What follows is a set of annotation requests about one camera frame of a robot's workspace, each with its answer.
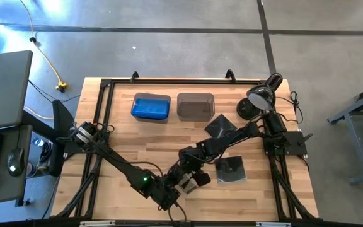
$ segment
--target wooden tabletop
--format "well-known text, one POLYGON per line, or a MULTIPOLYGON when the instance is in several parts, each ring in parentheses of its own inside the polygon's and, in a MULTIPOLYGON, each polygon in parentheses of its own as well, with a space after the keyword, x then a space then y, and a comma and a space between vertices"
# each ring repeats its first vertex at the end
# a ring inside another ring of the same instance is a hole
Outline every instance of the wooden tabletop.
MULTIPOLYGON (((76 121, 92 122, 101 78, 85 78, 76 121)), ((215 119, 223 114, 237 127, 247 121, 236 113, 236 104, 245 97, 251 86, 224 84, 116 84, 109 124, 115 127, 109 144, 126 160, 151 161, 166 171, 177 159, 178 151, 209 138, 204 128, 210 122, 181 122, 176 113, 177 94, 212 93, 215 96, 215 119), (131 116, 134 95, 138 92, 169 95, 171 106, 167 124, 139 122, 131 116)), ((107 91, 103 103, 106 103, 107 91)), ((280 85, 277 96, 289 98, 288 82, 280 85)), ((277 99, 277 111, 288 119, 295 119, 293 107, 287 101, 277 99)), ((105 104, 102 105, 100 122, 105 104)), ((296 131, 295 122, 285 122, 288 131, 296 131)), ((181 193, 178 203, 192 221, 276 221, 274 191, 270 165, 264 155, 262 139, 246 140, 226 150, 224 156, 242 156, 247 180, 238 183, 218 184, 215 166, 205 165, 203 170, 211 176, 211 183, 186 195, 181 193)), ((79 188, 85 154, 77 154, 64 163, 52 215, 60 212, 79 188)), ((308 170, 303 160, 287 157, 291 187, 308 211, 317 216, 316 203, 308 170)), ((159 174, 155 167, 140 165, 159 174)), ((87 207, 89 190, 84 200, 87 207)), ((288 214, 286 196, 282 193, 284 211, 288 214)), ((169 220, 168 213, 157 210, 158 205, 145 199, 129 186, 125 177, 111 164, 103 160, 96 194, 93 219, 169 220)), ((171 208, 175 219, 183 215, 177 207, 171 208)))

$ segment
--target transparent container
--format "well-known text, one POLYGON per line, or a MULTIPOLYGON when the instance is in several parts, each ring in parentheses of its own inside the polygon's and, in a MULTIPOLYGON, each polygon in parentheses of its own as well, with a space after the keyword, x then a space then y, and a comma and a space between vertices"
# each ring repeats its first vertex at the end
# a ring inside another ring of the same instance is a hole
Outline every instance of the transparent container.
POLYGON ((161 124, 165 124, 168 122, 168 116, 169 116, 169 109, 170 109, 170 101, 171 98, 168 95, 156 95, 156 94, 149 94, 149 93, 136 93, 134 96, 134 101, 132 103, 132 108, 131 108, 131 115, 133 115, 138 121, 141 122, 154 122, 154 123, 161 123, 161 124), (146 118, 146 117, 137 117, 133 114, 133 109, 136 105, 136 101, 138 99, 141 100, 164 100, 168 102, 168 109, 167 109, 167 115, 165 119, 152 119, 152 118, 146 118))
POLYGON ((207 122, 214 114, 213 94, 180 93, 177 96, 177 115, 181 121, 207 122))

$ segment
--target black lamp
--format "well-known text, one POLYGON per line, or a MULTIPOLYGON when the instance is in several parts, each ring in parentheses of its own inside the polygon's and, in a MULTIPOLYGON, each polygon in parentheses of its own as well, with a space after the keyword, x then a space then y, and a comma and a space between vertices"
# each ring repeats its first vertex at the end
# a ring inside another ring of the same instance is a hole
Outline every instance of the black lamp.
POLYGON ((265 84, 255 86, 246 93, 247 98, 240 100, 237 111, 240 117, 249 120, 261 110, 273 110, 275 105, 275 91, 282 83, 279 73, 271 75, 265 84))

